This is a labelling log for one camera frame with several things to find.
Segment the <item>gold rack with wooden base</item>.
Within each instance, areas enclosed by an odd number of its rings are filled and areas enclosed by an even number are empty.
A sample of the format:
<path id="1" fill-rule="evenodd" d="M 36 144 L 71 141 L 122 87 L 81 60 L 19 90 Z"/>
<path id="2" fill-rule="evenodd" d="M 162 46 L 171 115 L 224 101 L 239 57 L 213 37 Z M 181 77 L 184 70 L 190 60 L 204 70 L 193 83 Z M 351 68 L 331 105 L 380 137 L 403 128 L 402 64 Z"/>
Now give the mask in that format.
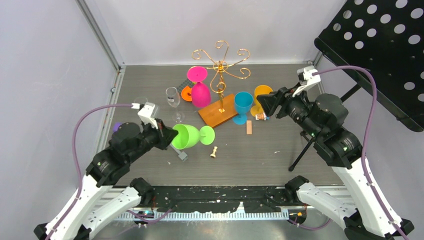
<path id="1" fill-rule="evenodd" d="M 215 72 L 209 83 L 209 88 L 212 92 L 218 95 L 218 101 L 202 106 L 198 112 L 205 124 L 212 128 L 220 126 L 237 115 L 234 107 L 235 95 L 232 93 L 228 96 L 225 96 L 227 85 L 224 75 L 227 74 L 240 80 L 245 80 L 251 76 L 250 69 L 246 67 L 240 68 L 239 71 L 241 76 L 234 75 L 228 71 L 229 68 L 234 67 L 249 59 L 251 53 L 248 49 L 238 49 L 236 54 L 238 56 L 243 56 L 244 58 L 235 63 L 228 64 L 226 62 L 226 57 L 230 48 L 229 43 L 225 40 L 218 40 L 215 42 L 214 47 L 216 49 L 225 47 L 225 53 L 221 60 L 214 60 L 204 49 L 196 49 L 191 53 L 191 58 L 193 60 L 200 60 L 202 58 L 201 53 L 204 53 L 212 62 L 212 66 L 206 67 L 206 69 L 213 70 Z"/>

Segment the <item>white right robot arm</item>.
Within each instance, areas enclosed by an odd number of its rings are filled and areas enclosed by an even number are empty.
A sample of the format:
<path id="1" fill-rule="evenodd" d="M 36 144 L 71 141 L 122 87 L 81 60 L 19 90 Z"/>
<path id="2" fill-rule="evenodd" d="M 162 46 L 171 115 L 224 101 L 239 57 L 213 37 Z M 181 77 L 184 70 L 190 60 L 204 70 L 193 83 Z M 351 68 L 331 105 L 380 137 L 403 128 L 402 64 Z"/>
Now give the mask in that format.
<path id="1" fill-rule="evenodd" d="M 346 204 L 299 175 L 285 184 L 288 203 L 321 211 L 350 240 L 392 240 L 413 231 L 413 223 L 396 214 L 384 198 L 362 157 L 359 139 L 343 127 L 348 110 L 339 97 L 323 93 L 310 102 L 305 92 L 294 95 L 283 87 L 257 100 L 266 116 L 290 117 L 310 136 L 309 145 L 342 180 L 354 202 Z"/>

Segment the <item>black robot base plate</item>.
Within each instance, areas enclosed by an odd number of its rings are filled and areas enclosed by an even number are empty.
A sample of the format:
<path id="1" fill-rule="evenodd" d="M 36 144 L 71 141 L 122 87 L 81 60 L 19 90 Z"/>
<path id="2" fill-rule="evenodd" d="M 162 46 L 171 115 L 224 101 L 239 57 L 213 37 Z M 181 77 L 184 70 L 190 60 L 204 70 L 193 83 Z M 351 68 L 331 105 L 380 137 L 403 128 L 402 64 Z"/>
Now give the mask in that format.
<path id="1" fill-rule="evenodd" d="M 299 211 L 302 215 L 310 208 L 289 196 L 283 186 L 154 186 L 147 200 L 137 207 L 157 208 L 173 213 L 234 213 L 242 205 L 246 213 L 277 213 L 282 208 Z"/>

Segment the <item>green plastic wine glass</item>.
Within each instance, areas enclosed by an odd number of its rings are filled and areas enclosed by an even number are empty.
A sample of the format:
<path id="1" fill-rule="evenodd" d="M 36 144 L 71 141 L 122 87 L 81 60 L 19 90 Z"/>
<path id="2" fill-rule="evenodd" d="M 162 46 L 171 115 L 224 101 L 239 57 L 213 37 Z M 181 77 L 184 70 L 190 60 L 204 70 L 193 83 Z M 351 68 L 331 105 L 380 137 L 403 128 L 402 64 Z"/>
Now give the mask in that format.
<path id="1" fill-rule="evenodd" d="M 209 125 L 197 129 L 193 125 L 179 123 L 174 125 L 172 129 L 178 132 L 171 142 L 177 150 L 191 148 L 198 142 L 206 146 L 211 145 L 216 137 L 215 130 Z"/>

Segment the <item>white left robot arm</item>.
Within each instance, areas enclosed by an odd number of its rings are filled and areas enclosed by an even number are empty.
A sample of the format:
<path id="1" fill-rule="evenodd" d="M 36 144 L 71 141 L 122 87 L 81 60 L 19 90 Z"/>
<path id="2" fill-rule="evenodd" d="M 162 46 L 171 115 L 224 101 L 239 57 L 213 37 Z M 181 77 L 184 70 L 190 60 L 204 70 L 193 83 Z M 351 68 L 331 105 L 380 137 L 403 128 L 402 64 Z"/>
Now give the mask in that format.
<path id="1" fill-rule="evenodd" d="M 109 145 L 98 152 L 82 178 L 82 191 L 72 210 L 69 200 L 52 221 L 35 227 L 39 240 L 92 240 L 107 224 L 124 211 L 137 205 L 148 207 L 154 199 L 154 189 L 143 178 L 135 178 L 120 194 L 102 207 L 96 203 L 130 171 L 130 166 L 152 148 L 165 150 L 178 131 L 165 126 L 159 119 L 158 128 L 151 124 L 126 122 L 115 131 Z"/>

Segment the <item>pink plastic wine glass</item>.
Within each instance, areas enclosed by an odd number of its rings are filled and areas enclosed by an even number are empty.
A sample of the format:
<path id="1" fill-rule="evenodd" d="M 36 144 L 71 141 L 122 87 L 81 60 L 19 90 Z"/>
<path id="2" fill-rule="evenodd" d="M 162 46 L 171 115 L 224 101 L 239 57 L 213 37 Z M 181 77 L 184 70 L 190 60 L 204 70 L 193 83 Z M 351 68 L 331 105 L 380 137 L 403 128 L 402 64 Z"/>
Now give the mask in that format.
<path id="1" fill-rule="evenodd" d="M 193 66 L 187 71 L 187 78 L 195 83 L 191 89 L 191 102 L 197 108 L 204 108 L 211 102 L 209 87 L 203 83 L 208 76 L 208 71 L 202 66 Z"/>

